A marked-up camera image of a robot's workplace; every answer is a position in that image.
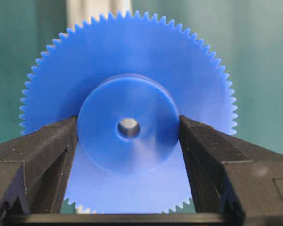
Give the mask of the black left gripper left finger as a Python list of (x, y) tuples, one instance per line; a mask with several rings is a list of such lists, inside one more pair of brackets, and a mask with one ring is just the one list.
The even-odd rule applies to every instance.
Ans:
[(0, 144), (0, 219), (59, 213), (77, 142), (73, 116)]

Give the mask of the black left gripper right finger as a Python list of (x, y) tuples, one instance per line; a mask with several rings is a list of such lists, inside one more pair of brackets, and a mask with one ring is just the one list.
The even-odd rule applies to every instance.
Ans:
[(179, 141), (197, 212), (283, 221), (283, 155), (185, 116)]

